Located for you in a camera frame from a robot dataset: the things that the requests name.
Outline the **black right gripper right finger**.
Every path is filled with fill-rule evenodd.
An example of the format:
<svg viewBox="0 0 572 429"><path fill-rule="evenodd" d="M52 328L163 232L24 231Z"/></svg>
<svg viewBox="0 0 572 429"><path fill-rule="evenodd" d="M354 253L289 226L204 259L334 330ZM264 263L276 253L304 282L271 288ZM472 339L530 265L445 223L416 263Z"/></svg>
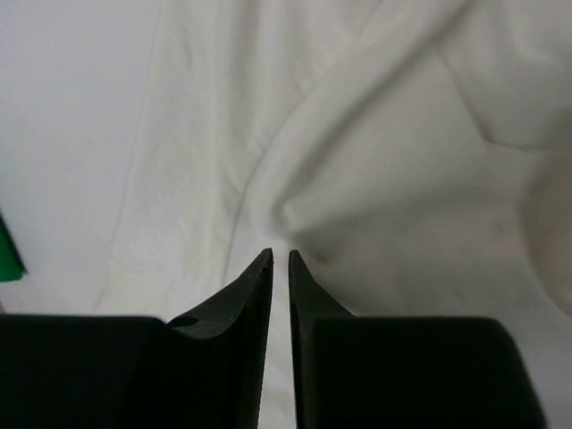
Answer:
<svg viewBox="0 0 572 429"><path fill-rule="evenodd" d="M485 317L359 317L289 255L300 428L543 428L517 345Z"/></svg>

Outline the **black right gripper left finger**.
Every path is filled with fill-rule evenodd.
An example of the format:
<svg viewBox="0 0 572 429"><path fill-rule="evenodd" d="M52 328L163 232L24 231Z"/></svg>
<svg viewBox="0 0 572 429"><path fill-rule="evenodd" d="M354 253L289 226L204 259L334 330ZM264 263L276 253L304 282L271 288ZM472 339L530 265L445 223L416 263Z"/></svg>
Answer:
<svg viewBox="0 0 572 429"><path fill-rule="evenodd" d="M3 315L2 427L257 427L272 289L265 249L169 322Z"/></svg>

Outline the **green t shirt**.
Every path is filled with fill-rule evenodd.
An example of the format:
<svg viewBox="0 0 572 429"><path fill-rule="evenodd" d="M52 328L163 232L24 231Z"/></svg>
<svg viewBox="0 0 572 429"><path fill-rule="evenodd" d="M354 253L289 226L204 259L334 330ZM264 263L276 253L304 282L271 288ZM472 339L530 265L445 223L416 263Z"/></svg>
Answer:
<svg viewBox="0 0 572 429"><path fill-rule="evenodd" d="M4 218L0 218L0 282L17 282L27 274L13 236Z"/></svg>

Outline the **cream white t shirt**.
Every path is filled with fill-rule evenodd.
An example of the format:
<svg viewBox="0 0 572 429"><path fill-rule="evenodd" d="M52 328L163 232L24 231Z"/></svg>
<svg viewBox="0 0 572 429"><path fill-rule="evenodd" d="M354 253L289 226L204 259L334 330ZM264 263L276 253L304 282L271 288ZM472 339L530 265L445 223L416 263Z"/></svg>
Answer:
<svg viewBox="0 0 572 429"><path fill-rule="evenodd" d="M165 2L98 309L172 318L262 248L261 427L293 249L358 314L499 320L570 427L570 2Z"/></svg>

